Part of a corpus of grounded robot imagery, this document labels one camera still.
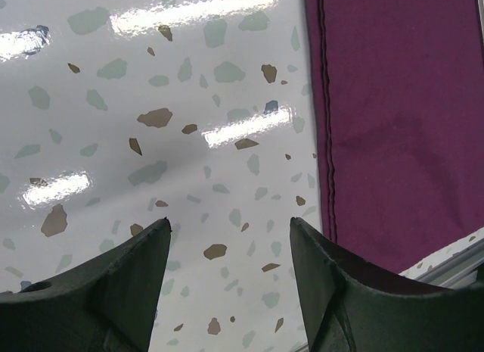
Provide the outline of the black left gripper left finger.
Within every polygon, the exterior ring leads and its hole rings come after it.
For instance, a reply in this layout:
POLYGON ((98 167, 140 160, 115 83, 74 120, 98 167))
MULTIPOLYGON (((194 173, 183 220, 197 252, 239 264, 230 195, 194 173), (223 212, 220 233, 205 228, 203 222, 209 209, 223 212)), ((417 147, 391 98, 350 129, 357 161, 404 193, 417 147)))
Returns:
POLYGON ((146 351, 171 240, 167 219, 64 273, 1 294, 3 351, 146 351))

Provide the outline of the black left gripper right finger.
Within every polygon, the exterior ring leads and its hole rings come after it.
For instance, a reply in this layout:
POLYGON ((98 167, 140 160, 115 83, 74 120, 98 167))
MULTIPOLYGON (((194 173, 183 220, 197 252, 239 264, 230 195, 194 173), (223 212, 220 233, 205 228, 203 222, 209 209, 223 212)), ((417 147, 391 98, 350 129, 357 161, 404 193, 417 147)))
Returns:
POLYGON ((442 288, 374 265, 290 221, 299 304, 311 351, 481 351, 483 284, 442 288))

